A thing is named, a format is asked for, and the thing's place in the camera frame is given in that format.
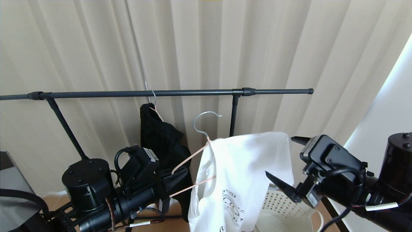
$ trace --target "brown floor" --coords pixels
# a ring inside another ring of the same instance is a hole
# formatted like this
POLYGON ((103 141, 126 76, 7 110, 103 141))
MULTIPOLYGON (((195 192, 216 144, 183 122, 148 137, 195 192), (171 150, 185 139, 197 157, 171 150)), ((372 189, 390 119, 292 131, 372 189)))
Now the brown floor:
MULTIPOLYGON (((47 205, 49 206, 50 210, 56 210, 69 202, 69 197, 65 196, 45 196, 43 199, 46 201, 47 205)), ((332 217, 326 210, 325 206, 322 203, 319 203, 318 207, 316 208, 324 218, 324 223, 330 221, 332 217)), ((180 215, 181 209, 179 204, 174 204, 171 206, 167 215, 180 215)), ((148 211, 148 212, 141 212, 140 216, 156 216, 156 213, 148 211)), ((312 215, 312 224, 313 224, 313 231, 318 231, 320 226, 320 218, 317 213, 312 215)), ((135 227, 132 230, 133 232, 157 232, 157 231, 167 231, 167 232, 189 232, 189 224, 187 224, 183 219, 167 219, 163 223, 159 224, 151 224, 151 225, 144 225, 135 227)), ((330 226, 326 232, 340 232, 336 225, 330 226)))

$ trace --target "metal hanger hook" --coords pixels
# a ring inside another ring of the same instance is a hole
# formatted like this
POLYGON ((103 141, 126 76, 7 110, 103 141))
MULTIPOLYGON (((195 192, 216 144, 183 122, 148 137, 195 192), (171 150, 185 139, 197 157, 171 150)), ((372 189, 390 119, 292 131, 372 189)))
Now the metal hanger hook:
POLYGON ((155 92, 153 91, 153 90, 150 90, 152 93, 153 93, 153 96, 154 96, 154 106, 156 106, 156 102, 157 102, 157 98, 156 98, 156 95, 155 95, 155 92))
POLYGON ((217 113, 215 113, 215 112, 213 112, 213 111, 206 111, 206 112, 203 112, 203 113, 199 114, 199 115, 194 119, 194 121, 193 121, 193 128, 194 128, 194 130, 197 131, 197 132, 199 132, 199 133, 205 134, 207 137, 209 137, 209 135, 208 135, 206 132, 201 131, 201 130, 198 130, 198 129, 196 128, 196 121, 197 121, 197 119, 198 119, 200 116, 202 116, 202 115, 204 115, 204 114, 207 114, 207 113, 212 113, 212 114, 216 115, 217 117, 222 117, 223 115, 217 114, 217 113))

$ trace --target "white t-shirt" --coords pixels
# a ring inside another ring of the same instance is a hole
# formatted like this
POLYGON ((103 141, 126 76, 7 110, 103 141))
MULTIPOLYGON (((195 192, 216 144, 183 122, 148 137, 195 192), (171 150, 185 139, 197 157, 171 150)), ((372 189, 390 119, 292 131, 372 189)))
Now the white t-shirt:
POLYGON ((206 147, 192 190, 191 232, 253 231, 265 200, 265 171, 293 185, 289 137, 267 132, 217 139, 206 147))

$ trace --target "pink clothes hanger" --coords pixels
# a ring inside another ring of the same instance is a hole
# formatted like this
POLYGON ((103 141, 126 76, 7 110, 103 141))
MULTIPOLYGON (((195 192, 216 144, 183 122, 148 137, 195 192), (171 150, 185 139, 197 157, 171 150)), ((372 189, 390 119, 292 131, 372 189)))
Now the pink clothes hanger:
MULTIPOLYGON (((196 120, 197 120, 201 115, 206 114, 206 113, 213 113, 213 114, 215 114, 217 117, 221 117, 221 116, 222 116, 222 115, 219 115, 219 114, 217 114, 217 113, 215 113, 215 112, 213 112, 213 111, 206 111, 206 112, 203 112, 203 113, 199 114, 199 115, 194 119, 194 121, 193 121, 193 128, 194 128, 197 132, 202 133, 202 134, 205 134, 208 142, 206 143, 206 145, 204 145, 204 146, 203 146, 201 149, 199 149, 197 152, 193 153, 193 155, 189 156, 189 157, 188 157, 187 159, 185 159, 182 163, 180 163, 179 165, 177 165, 177 166, 172 170, 172 174, 174 174, 174 172, 175 172, 179 167, 181 167, 184 163, 188 162, 191 158, 193 158, 195 155, 197 155, 199 152, 203 151, 207 146, 210 145, 211 141, 210 141, 209 135, 208 135, 206 132, 201 131, 201 130, 198 130, 198 129, 196 128, 196 120)), ((190 186, 190 187, 188 187, 188 188, 185 188, 185 189, 183 189, 183 190, 178 191, 177 193, 174 193, 174 194, 170 195, 170 197, 176 196, 176 195, 179 194, 179 193, 182 193, 182 192, 184 192, 184 191, 187 191, 187 190, 189 190, 189 189, 192 189, 192 188, 194 188, 194 187, 197 186, 197 185, 201 185, 201 184, 206 183, 206 182, 208 182, 208 181, 210 181, 210 180, 213 180, 213 179, 215 179, 215 178, 216 178, 216 176, 213 176, 213 177, 211 177, 211 178, 209 178, 209 179, 207 179, 207 180, 204 180, 204 181, 202 181, 202 182, 200 182, 200 183, 194 184, 193 186, 190 186)))
POLYGON ((155 95, 155 93, 154 93, 153 90, 150 90, 150 91, 153 93, 153 96, 154 96, 154 108, 152 108, 152 107, 150 107, 150 108, 151 108, 153 111, 155 111, 155 112, 157 113, 157 115, 159 116, 160 120, 161 120, 162 122, 164 122, 163 119, 162 119, 162 117, 160 116, 159 112, 157 111, 157 108, 156 108, 156 102, 157 102, 156 95, 155 95))

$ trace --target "perforated basket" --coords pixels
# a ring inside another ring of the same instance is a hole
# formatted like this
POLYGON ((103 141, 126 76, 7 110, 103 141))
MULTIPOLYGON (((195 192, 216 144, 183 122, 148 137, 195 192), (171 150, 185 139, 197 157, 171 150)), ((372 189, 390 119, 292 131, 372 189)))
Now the perforated basket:
POLYGON ((256 224, 256 232, 309 232, 312 229, 310 216, 319 213, 305 203, 292 202, 283 192, 270 189, 266 193, 265 202, 256 224))

